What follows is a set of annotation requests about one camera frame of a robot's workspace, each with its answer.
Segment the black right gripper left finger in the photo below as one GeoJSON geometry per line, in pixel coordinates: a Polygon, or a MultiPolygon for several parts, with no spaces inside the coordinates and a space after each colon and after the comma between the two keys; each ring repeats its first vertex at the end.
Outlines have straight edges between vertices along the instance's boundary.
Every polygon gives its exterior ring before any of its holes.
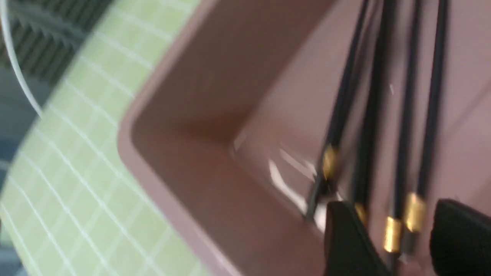
{"type": "Polygon", "coordinates": [[[345,201],[327,204],[324,256],[325,276],[390,275],[354,206],[345,201]]]}

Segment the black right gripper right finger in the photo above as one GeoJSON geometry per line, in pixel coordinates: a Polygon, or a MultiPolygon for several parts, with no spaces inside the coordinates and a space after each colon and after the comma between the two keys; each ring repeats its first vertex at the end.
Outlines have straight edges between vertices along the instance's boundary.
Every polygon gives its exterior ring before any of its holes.
{"type": "Polygon", "coordinates": [[[453,199],[437,201],[430,238],[437,276],[491,274],[490,216],[453,199]]]}

